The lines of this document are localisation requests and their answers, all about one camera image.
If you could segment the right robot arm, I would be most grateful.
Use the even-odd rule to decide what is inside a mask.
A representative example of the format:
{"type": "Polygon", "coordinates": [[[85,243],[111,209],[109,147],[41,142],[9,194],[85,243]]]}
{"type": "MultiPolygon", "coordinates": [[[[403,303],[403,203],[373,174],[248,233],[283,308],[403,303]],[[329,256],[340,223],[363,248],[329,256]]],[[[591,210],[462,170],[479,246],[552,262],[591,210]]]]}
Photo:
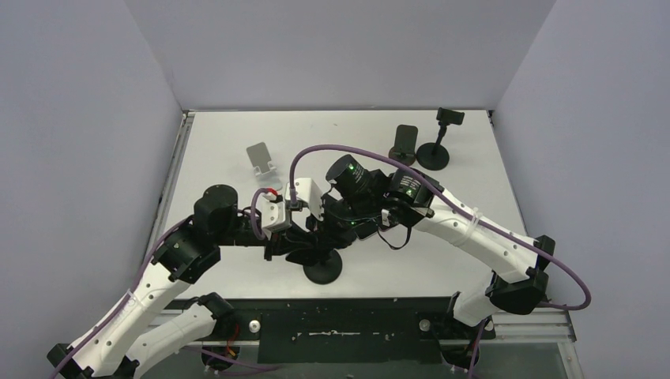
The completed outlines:
{"type": "Polygon", "coordinates": [[[333,163],[325,179],[341,195],[350,223],[362,218],[384,228],[403,225],[440,238],[489,267],[489,280],[457,292],[444,316],[450,335],[466,336],[499,310],[529,314],[544,300],[544,255],[552,251],[544,250],[543,240],[501,227],[423,173],[399,163],[393,174],[385,175],[365,169],[347,154],[333,163]]]}

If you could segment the tall black tripod stand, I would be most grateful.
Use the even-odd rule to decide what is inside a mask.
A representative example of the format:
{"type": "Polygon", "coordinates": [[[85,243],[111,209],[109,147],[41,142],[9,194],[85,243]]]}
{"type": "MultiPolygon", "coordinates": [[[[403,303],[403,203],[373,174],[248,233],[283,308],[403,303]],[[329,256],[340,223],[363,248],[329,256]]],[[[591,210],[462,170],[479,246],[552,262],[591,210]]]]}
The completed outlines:
{"type": "Polygon", "coordinates": [[[327,238],[314,235],[285,237],[286,261],[303,267],[304,275],[312,282],[326,285],[342,273],[343,261],[339,247],[327,238]]]}

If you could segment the black round base stand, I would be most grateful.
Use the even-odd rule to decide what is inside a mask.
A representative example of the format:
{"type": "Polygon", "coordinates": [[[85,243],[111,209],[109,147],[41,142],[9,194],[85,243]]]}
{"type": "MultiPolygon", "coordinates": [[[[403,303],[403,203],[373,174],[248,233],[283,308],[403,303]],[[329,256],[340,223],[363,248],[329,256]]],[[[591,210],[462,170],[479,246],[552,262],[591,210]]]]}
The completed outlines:
{"type": "Polygon", "coordinates": [[[437,110],[436,121],[439,125],[438,135],[435,142],[422,144],[416,150],[416,161],[419,165],[429,171],[440,171],[444,169],[449,161],[450,154],[442,140],[446,135],[448,126],[460,126],[465,118],[465,113],[440,107],[437,110]]]}

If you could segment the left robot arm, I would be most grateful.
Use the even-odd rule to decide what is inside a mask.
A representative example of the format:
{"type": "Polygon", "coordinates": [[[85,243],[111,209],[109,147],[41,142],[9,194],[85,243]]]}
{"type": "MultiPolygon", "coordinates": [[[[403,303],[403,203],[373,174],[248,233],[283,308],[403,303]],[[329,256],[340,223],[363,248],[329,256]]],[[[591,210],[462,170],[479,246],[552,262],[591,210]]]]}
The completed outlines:
{"type": "Polygon", "coordinates": [[[217,293],[198,296],[157,328],[150,324],[220,261],[222,246],[260,246],[267,255],[276,254],[280,233],[288,229],[292,212],[302,208],[318,220],[324,215],[322,191],[308,178],[291,182],[285,193],[259,189],[248,211],[239,209],[233,187],[209,187],[192,215],[158,238],[129,290],[107,314],[83,336],[48,352],[53,376],[139,378],[189,343],[229,336],[234,311],[217,293]]]}

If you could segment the phone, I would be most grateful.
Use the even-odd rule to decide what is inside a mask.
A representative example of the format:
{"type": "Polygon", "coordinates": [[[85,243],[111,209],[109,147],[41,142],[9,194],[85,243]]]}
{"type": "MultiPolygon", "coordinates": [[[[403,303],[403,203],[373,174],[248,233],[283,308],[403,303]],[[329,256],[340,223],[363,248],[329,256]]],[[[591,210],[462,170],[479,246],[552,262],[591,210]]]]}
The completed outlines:
{"type": "Polygon", "coordinates": [[[365,240],[378,231],[378,223],[374,220],[361,220],[352,223],[352,229],[359,240],[365,240]]]}

